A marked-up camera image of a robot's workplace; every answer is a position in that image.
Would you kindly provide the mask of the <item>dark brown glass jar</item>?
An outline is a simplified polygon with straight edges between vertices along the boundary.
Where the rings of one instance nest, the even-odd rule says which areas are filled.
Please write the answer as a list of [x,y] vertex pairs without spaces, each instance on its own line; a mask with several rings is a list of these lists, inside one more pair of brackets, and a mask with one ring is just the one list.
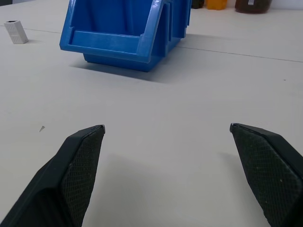
[[262,14],[266,13],[272,0],[236,0],[235,10],[240,13]]

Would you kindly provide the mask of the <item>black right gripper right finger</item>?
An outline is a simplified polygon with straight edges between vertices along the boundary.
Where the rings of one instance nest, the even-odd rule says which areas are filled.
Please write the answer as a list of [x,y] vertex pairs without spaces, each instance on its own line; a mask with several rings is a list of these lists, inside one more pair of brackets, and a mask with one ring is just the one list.
[[281,135],[232,123],[247,182],[271,227],[303,227],[303,156]]

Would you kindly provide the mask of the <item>orange plastic container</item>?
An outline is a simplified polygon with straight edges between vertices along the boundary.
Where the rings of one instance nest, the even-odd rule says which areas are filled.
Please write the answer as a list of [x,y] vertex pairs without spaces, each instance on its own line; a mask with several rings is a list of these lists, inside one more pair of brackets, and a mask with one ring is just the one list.
[[209,10],[223,10],[227,6],[228,0],[205,0]]

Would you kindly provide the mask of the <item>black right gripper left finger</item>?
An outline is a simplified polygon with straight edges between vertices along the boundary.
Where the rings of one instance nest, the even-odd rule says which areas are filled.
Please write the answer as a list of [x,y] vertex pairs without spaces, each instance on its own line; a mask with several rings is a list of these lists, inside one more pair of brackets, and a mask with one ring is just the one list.
[[97,174],[105,126],[66,138],[34,175],[0,227],[82,227]]

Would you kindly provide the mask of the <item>small white block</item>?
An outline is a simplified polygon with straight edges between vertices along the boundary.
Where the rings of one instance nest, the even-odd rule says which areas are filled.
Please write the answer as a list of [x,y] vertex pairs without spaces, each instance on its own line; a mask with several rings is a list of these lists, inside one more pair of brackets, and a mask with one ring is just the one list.
[[10,20],[4,23],[4,26],[13,42],[13,44],[25,44],[28,37],[23,29],[20,20]]

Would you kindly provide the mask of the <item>blue plastic storage bin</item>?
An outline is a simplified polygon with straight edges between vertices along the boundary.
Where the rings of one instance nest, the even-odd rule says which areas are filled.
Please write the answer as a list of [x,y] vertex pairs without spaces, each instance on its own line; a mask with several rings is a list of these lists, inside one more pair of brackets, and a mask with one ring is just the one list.
[[60,48],[148,72],[185,38],[192,0],[70,0]]

